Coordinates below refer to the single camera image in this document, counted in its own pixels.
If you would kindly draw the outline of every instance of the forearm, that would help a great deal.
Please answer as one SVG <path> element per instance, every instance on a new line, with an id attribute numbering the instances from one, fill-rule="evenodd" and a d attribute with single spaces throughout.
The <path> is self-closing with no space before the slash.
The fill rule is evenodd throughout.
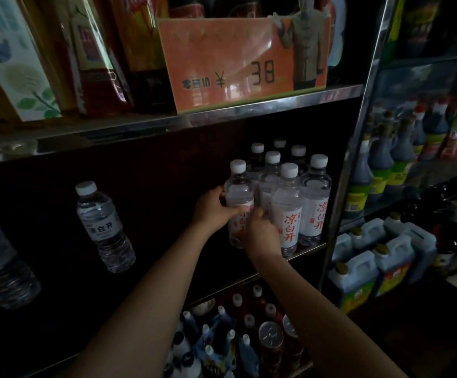
<path id="1" fill-rule="evenodd" d="M 405 377 L 387 355 L 282 258 L 255 262 L 325 377 Z"/>
<path id="2" fill-rule="evenodd" d="M 70 378 L 162 376 L 208 237 L 198 225 L 181 234 L 81 353 Z"/>

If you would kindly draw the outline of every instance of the price sign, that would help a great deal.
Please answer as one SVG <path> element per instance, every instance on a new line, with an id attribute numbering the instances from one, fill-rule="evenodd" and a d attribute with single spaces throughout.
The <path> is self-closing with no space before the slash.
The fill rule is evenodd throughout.
<path id="1" fill-rule="evenodd" d="M 295 47 L 296 28 L 289 18 L 282 18 L 281 29 L 270 18 L 159 20 L 177 111 L 214 109 L 324 88 L 328 53 L 322 48 L 328 48 L 329 29 L 324 27 L 329 26 L 329 19 L 320 13 L 313 50 Z M 305 59 L 298 49 L 316 57 Z"/>

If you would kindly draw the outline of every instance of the cardboard sign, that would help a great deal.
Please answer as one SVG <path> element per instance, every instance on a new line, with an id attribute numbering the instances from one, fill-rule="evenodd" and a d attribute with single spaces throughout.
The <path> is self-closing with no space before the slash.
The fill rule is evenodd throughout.
<path id="1" fill-rule="evenodd" d="M 304 94 L 326 86 L 330 17 L 161 19 L 179 113 Z"/>

